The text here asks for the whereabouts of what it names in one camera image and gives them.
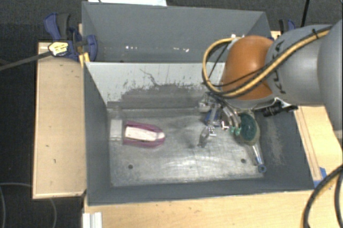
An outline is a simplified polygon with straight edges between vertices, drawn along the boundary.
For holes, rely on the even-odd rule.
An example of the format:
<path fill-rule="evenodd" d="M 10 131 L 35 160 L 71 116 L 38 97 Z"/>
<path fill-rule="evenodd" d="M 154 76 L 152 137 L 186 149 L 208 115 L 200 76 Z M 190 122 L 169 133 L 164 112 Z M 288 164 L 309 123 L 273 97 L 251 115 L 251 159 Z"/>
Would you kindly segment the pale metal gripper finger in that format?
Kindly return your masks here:
<path fill-rule="evenodd" d="M 209 142 L 211 142 L 211 141 L 217 136 L 213 127 L 208 127 L 208 128 L 209 128 L 209 133 L 210 133 L 210 135 L 209 135 L 209 137 L 208 137 L 208 139 L 207 139 L 206 145 L 207 145 Z"/>
<path fill-rule="evenodd" d="M 209 128 L 205 127 L 200 133 L 198 145 L 206 145 L 209 135 Z"/>

